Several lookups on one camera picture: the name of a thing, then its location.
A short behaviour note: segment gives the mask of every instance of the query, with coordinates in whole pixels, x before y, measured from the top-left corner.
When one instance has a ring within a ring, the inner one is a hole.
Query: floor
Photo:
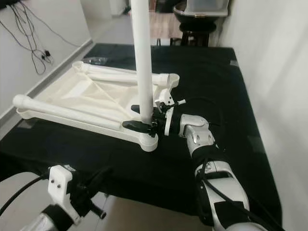
[[[123,15],[111,21],[99,22],[87,20],[89,31],[95,43],[133,44],[130,17]],[[169,45],[168,39],[162,40],[162,45]],[[90,48],[77,57],[80,60]],[[2,126],[0,139],[19,120],[14,116],[9,124]],[[36,176],[32,173],[17,174],[0,182],[0,206],[13,195],[22,185]],[[104,208],[107,216],[99,220],[93,213],[83,218],[82,223],[70,231],[209,231],[198,217],[170,211],[152,205],[147,205],[123,198],[98,193],[93,198],[94,203]],[[21,194],[0,217],[0,231],[18,231],[34,219],[51,199],[47,193],[47,181],[40,181]]]

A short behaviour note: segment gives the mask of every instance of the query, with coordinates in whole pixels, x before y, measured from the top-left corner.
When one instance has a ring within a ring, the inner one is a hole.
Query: table
[[[87,57],[108,57],[107,66],[135,69],[130,45],[97,44]],[[190,96],[214,99],[226,123],[226,156],[249,194],[251,210],[264,216],[256,201],[281,222],[277,190],[232,48],[152,47],[154,73],[177,73],[175,100]],[[211,104],[192,102],[182,112],[219,123]],[[219,129],[212,127],[214,136]],[[48,166],[70,164],[85,175],[103,166],[114,172],[105,193],[174,211],[196,215],[194,176],[186,141],[160,137],[157,149],[146,153],[135,144],[49,121],[22,120],[0,142],[0,177],[22,171],[40,174]]]

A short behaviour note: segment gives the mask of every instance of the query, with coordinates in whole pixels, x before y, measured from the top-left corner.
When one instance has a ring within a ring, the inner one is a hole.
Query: black chair
[[[172,13],[173,7],[182,0],[156,0],[155,12]]]
[[[214,22],[181,23],[180,30],[183,32],[181,46],[189,46],[189,37],[193,37],[195,46],[208,47],[210,33],[216,30],[216,25]]]

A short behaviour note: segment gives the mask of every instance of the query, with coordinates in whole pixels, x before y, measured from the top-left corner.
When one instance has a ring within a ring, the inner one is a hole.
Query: white pole
[[[150,14],[148,0],[131,0],[140,116],[150,124],[153,114]]]
[[[116,131],[120,130],[121,124],[119,122],[90,115],[73,109],[59,107],[49,103],[33,100],[26,95],[16,95],[13,99],[13,104],[15,107],[21,109],[30,109],[33,111],[38,111],[67,119],[72,119],[87,124],[93,124],[103,128],[109,128]]]

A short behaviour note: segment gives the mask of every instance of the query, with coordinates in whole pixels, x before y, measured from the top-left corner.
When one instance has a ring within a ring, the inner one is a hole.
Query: white plastic tube
[[[122,82],[122,83],[138,83],[136,74],[87,74],[92,80],[109,81],[109,82]],[[152,75],[153,84],[161,87],[169,87],[170,77],[169,74],[155,74]]]
[[[87,124],[97,125],[99,127],[109,128],[112,130],[120,130],[120,123],[100,118],[94,115],[88,115],[83,112],[78,112],[72,109],[51,105],[31,99],[26,95],[16,95],[13,99],[13,104],[17,108],[30,109],[33,111],[43,112],[55,116],[60,116]]]
[[[131,0],[131,17],[135,45],[140,116],[150,124],[153,114],[150,14],[148,0]]]
[[[110,74],[122,74],[124,72],[113,70],[105,66],[85,64],[83,61],[76,61],[72,64],[72,67],[76,72],[88,73],[110,73]]]

